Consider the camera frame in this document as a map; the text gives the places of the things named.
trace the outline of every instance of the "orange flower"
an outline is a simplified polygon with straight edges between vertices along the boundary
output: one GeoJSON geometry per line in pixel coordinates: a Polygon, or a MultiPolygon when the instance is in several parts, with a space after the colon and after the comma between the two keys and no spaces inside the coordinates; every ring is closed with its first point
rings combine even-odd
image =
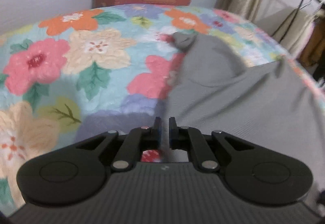
{"type": "Polygon", "coordinates": [[[192,13],[185,13],[177,9],[171,9],[165,12],[169,17],[174,18],[172,25],[181,29],[193,29],[197,32],[207,34],[207,30],[210,29],[208,25],[202,23],[202,21],[192,13]]]}
{"type": "Polygon", "coordinates": [[[93,17],[102,12],[104,11],[101,9],[79,11],[42,21],[38,26],[40,28],[48,27],[46,33],[49,36],[59,35],[71,27],[75,30],[96,30],[98,22],[93,17]]]}

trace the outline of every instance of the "purple flower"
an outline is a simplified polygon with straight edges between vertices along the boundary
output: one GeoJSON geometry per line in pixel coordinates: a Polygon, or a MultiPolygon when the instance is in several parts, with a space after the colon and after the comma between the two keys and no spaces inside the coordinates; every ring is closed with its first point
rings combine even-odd
{"type": "Polygon", "coordinates": [[[200,19],[203,23],[211,26],[212,28],[218,29],[227,34],[234,34],[235,31],[231,26],[228,25],[228,22],[224,21],[220,17],[210,17],[207,14],[202,14],[200,19]]]}
{"type": "Polygon", "coordinates": [[[158,19],[158,15],[163,13],[164,10],[160,7],[146,4],[130,4],[115,6],[117,9],[124,10],[128,17],[146,17],[158,19]]]}
{"type": "Polygon", "coordinates": [[[127,96],[120,111],[100,110],[87,116],[77,131],[75,142],[109,130],[124,134],[134,128],[152,126],[155,117],[162,117],[164,106],[164,102],[158,99],[148,99],[139,94],[127,96]]]}

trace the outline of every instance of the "floral bedsheet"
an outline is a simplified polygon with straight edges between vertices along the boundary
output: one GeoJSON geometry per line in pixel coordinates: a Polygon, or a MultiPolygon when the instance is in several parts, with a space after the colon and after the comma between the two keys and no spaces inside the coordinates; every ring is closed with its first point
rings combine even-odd
{"type": "MultiPolygon", "coordinates": [[[[0,210],[24,204],[16,173],[27,160],[108,130],[150,126],[184,57],[172,34],[221,38],[248,66],[287,55],[250,22],[221,10],[121,5],[79,11],[0,37],[0,210]]],[[[293,60],[295,71],[324,98],[293,60]]],[[[144,161],[159,158],[156,151],[144,161]]]]}

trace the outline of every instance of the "gray cloth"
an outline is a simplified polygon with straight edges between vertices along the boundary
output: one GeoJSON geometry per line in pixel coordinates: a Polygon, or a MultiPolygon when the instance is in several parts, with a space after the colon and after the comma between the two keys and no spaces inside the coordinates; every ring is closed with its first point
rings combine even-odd
{"type": "Polygon", "coordinates": [[[174,34],[188,52],[169,94],[165,122],[222,130],[306,163],[325,188],[324,117],[286,60],[247,68],[220,39],[174,34]]]}

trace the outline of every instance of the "metal pin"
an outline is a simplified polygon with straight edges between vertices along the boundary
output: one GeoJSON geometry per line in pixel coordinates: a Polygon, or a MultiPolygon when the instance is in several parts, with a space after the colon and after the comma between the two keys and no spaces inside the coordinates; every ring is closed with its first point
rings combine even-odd
{"type": "Polygon", "coordinates": [[[218,167],[218,163],[215,161],[204,161],[202,162],[202,167],[206,168],[206,169],[215,169],[218,167]]]}
{"type": "Polygon", "coordinates": [[[125,169],[128,166],[129,163],[127,161],[120,160],[120,161],[113,162],[113,167],[116,169],[125,169]]]}

